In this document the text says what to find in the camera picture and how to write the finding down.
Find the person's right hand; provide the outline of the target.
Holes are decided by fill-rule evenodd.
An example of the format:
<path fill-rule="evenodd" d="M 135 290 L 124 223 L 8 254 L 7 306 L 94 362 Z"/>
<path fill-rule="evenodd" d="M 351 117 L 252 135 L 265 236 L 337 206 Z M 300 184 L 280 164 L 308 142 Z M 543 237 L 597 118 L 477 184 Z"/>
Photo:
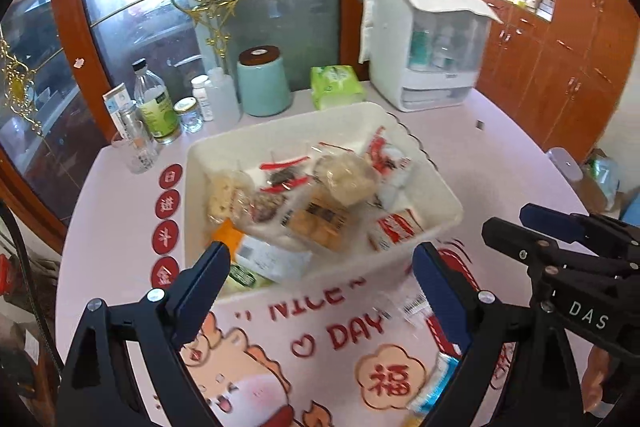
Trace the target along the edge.
<path fill-rule="evenodd" d="M 587 368 L 580 384 L 582 405 L 586 413 L 602 419 L 611 412 L 612 405 L 603 401 L 603 384 L 616 367 L 616 358 L 602 348 L 597 346 L 591 348 Z"/>

